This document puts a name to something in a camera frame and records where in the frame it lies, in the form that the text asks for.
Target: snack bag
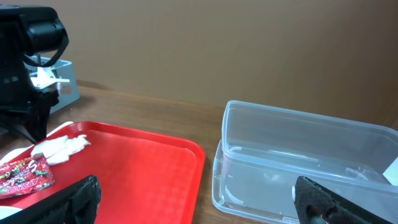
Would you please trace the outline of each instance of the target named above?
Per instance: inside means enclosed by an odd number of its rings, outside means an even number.
[[[54,184],[42,153],[0,166],[0,199],[29,194]]]

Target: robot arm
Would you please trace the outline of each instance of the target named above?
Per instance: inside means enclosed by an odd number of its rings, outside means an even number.
[[[36,143],[46,137],[50,109],[58,103],[54,88],[37,90],[25,64],[52,66],[69,43],[51,7],[0,5],[0,126]],[[58,50],[41,65],[28,56]],[[14,128],[21,124],[32,138]]]

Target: clear plastic container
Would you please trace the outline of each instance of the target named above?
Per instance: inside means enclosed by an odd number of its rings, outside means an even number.
[[[398,223],[398,187],[382,174],[397,157],[393,129],[230,101],[213,164],[212,200],[223,212],[299,223],[292,186],[304,175]]]

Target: plastic container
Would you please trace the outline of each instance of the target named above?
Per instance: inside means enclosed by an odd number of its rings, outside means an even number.
[[[292,186],[304,175],[398,223],[398,187],[382,174],[397,156],[398,132],[384,126],[230,101],[212,200],[223,212],[299,223]]]
[[[70,160],[51,166],[55,183],[34,194],[0,200],[27,208],[88,175],[101,185],[95,223],[189,224],[205,163],[202,148],[186,139],[83,121],[47,139],[87,135],[91,143]],[[30,156],[32,149],[13,161]]]

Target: crumpled paper towel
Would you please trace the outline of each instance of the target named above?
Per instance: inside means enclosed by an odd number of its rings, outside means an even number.
[[[33,156],[42,152],[50,166],[63,163],[69,160],[69,156],[80,152],[85,146],[90,144],[86,137],[87,135],[81,134],[72,139],[68,139],[68,136],[62,136],[46,140],[36,145],[30,155]]]

